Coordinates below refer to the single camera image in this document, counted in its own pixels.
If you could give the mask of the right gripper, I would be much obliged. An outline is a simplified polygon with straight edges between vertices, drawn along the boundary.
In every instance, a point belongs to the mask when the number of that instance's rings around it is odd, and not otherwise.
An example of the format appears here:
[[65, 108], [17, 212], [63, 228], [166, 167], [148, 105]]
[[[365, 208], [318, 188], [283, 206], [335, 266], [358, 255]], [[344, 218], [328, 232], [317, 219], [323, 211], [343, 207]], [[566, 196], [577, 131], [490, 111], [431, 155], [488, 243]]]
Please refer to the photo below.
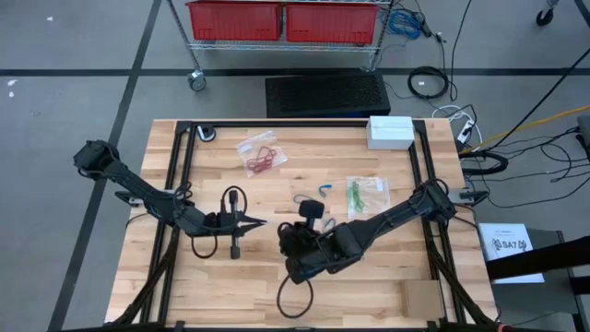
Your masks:
[[342, 225], [326, 233], [311, 228], [307, 222], [283, 222], [277, 228], [280, 253], [295, 284], [314, 278], [321, 272], [336, 274], [344, 268], [344, 254], [336, 243]]

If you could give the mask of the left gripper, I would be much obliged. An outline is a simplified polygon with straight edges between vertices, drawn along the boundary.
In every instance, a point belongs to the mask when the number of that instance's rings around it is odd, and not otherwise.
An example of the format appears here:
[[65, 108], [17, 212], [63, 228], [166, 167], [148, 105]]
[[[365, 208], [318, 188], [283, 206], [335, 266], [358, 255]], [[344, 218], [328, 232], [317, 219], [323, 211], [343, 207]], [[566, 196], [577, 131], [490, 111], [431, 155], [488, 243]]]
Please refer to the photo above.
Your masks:
[[[239, 216], [241, 212], [238, 209], [238, 193], [243, 194], [243, 190], [241, 188], [227, 188], [220, 199], [220, 212], [217, 214], [212, 213], [208, 217], [209, 228], [214, 237], [214, 248], [210, 254], [204, 255], [203, 259], [208, 259], [216, 253], [218, 250], [218, 237], [225, 235], [231, 236], [230, 258], [239, 259], [241, 256], [239, 239], [246, 232], [260, 227], [260, 224], [266, 224], [264, 219], [252, 218], [245, 214]], [[254, 224], [240, 227], [239, 222]]]

